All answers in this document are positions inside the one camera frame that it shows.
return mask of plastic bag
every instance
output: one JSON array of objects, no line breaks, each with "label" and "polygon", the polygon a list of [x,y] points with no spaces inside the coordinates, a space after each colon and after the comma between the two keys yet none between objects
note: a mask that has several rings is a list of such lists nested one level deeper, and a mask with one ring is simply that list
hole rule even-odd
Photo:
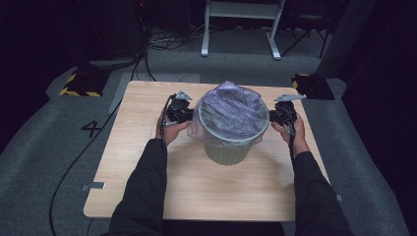
[{"label": "plastic bag", "polygon": [[187,134],[212,147],[251,146],[262,141],[268,123],[260,94],[224,82],[197,102]]}]

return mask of green trash can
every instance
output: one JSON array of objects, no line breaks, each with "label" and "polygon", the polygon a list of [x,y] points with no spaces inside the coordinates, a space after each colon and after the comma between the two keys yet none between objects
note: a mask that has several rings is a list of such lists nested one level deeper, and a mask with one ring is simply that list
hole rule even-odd
[{"label": "green trash can", "polygon": [[204,143],[214,162],[234,165],[262,141],[268,124],[268,108],[257,92],[225,82],[199,100],[188,135]]}]

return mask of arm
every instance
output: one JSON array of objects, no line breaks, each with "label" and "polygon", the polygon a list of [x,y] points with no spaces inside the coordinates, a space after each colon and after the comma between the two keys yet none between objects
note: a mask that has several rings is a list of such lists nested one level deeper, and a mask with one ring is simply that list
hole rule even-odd
[{"label": "arm", "polygon": [[[173,142],[189,123],[164,127],[165,143]],[[114,210],[108,235],[162,235],[163,206],[166,190],[166,165],[158,126],[149,140],[126,184],[122,201]]]},{"label": "arm", "polygon": [[[289,143],[285,128],[272,122],[272,127]],[[305,140],[304,123],[297,114],[293,153],[296,235],[353,235],[335,192],[323,176]]]}]

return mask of white metal frame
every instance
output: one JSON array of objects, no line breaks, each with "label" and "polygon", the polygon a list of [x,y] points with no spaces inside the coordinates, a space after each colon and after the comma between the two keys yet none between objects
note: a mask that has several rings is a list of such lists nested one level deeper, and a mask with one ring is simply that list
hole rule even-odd
[{"label": "white metal frame", "polygon": [[231,18],[251,18],[251,19],[270,19],[273,20],[272,29],[267,32],[272,56],[275,60],[281,58],[275,44],[276,28],[281,18],[285,0],[279,0],[278,4],[256,4],[256,3],[231,3],[231,2],[211,2],[207,0],[205,16],[205,35],[203,37],[202,56],[209,55],[209,18],[210,17],[231,17]]}]

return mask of black sleeve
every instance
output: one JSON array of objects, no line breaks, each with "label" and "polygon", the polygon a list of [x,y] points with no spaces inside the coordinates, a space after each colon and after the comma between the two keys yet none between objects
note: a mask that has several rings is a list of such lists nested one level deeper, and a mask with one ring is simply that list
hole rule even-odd
[{"label": "black sleeve", "polygon": [[294,168],[295,235],[353,235],[312,153],[299,153]]},{"label": "black sleeve", "polygon": [[132,172],[108,235],[162,235],[166,159],[161,140],[149,140]]}]

